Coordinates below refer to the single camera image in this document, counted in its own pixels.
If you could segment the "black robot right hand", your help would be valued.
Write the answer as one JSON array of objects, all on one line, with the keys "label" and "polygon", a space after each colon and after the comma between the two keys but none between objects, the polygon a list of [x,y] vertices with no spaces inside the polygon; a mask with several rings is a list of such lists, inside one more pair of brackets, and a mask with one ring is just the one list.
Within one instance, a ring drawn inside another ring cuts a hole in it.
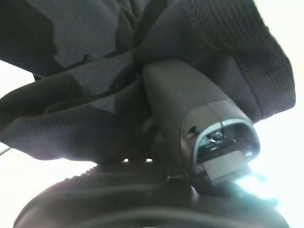
[{"label": "black robot right hand", "polygon": [[147,65],[142,79],[169,162],[121,162],[51,186],[16,228],[286,228],[274,206],[240,188],[260,152],[252,121],[189,64]]}]

